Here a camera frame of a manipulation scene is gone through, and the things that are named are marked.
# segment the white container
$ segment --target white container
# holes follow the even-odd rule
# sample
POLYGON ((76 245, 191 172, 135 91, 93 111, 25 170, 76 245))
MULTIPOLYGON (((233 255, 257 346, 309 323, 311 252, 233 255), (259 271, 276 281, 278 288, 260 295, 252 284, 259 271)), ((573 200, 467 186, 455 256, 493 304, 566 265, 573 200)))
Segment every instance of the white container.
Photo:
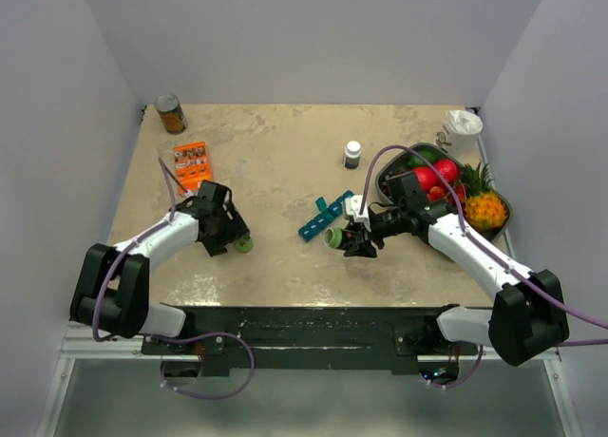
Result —
POLYGON ((357 141, 349 141, 344 148, 344 159, 342 163, 349 169, 354 169, 361 160, 361 144, 357 141))
POLYGON ((435 142, 452 157, 463 157, 474 149, 482 128, 484 124, 475 114, 463 110, 448 111, 435 142))

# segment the pineapple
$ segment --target pineapple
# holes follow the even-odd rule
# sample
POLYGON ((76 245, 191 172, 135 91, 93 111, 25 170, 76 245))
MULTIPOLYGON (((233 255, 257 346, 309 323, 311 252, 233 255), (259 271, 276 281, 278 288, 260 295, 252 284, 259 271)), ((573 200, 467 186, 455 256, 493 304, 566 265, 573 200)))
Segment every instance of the pineapple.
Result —
POLYGON ((508 216, 506 207, 500 197, 496 195, 490 183, 487 165, 483 168, 479 163, 476 168, 465 165, 463 170, 463 184, 466 187, 465 219, 478 232, 501 228, 508 216))

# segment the fruit bowl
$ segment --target fruit bowl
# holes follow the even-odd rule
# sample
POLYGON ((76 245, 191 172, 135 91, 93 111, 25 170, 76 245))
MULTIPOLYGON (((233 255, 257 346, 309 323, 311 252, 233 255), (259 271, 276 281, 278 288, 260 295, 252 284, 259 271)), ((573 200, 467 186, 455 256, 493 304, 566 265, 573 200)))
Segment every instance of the fruit bowl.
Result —
MULTIPOLYGON (((411 146, 411 148, 418 153, 422 153, 423 155, 425 155, 425 152, 432 154, 434 157, 437 158, 437 160, 450 159, 454 163, 456 163, 456 166, 458 166, 458 170, 461 173, 465 169, 465 167, 463 166, 462 163, 460 163, 459 161, 452 158, 448 153, 444 152, 442 149, 440 149, 439 147, 437 147, 434 144, 420 142, 420 143, 417 143, 417 144, 411 146)), ((382 188, 383 188, 382 184, 387 179, 387 177, 395 176, 397 174, 411 171, 411 168, 408 166, 408 161, 411 159, 411 157, 412 157, 412 155, 409 152, 402 152, 399 155, 397 155, 394 159, 389 161, 389 163, 387 163, 387 165, 384 168, 382 168, 382 170, 378 173, 378 175, 376 176, 376 179, 375 179, 375 186, 376 186, 376 191, 378 192, 378 197, 380 199, 380 202, 383 202, 385 204, 393 204, 393 201, 392 201, 392 199, 390 199, 390 196, 385 195, 384 192, 382 191, 382 188)), ((483 231, 480 233, 484 238, 486 238, 490 242, 495 242, 500 236, 503 235, 504 230, 506 229, 506 226, 509 224, 509 221, 511 220, 511 214, 513 213, 511 210, 511 205, 508 203, 508 201, 497 191, 494 190, 494 193, 499 197, 499 199, 503 203, 504 207, 506 208, 507 216, 506 216, 506 220, 504 221, 504 224, 501 228, 495 228, 495 229, 483 231)))

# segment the white cup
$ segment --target white cup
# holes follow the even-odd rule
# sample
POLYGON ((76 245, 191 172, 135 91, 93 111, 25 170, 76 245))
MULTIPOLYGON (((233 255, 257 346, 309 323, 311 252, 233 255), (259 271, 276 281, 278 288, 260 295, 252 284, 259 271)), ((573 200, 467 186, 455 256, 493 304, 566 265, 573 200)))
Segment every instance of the white cup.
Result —
POLYGON ((483 127, 482 120, 471 112, 448 111, 435 143, 452 157, 462 157, 473 149, 483 127))

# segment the gray wall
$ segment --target gray wall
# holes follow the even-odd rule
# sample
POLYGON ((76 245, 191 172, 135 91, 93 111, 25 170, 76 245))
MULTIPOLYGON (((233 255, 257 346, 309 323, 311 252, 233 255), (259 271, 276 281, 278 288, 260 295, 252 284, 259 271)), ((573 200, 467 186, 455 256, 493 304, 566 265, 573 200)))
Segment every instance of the gray wall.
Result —
MULTIPOLYGON (((549 268, 567 303, 608 320, 608 0, 542 0, 482 107, 518 259, 549 268)), ((572 339, 606 331, 570 318, 572 339)), ((608 348, 562 350, 586 435, 605 436, 608 348)))
POLYGON ((478 105, 541 0, 86 0, 139 100, 478 105))
POLYGON ((0 435, 20 437, 109 228, 137 107, 85 0, 0 0, 0 42, 0 435))

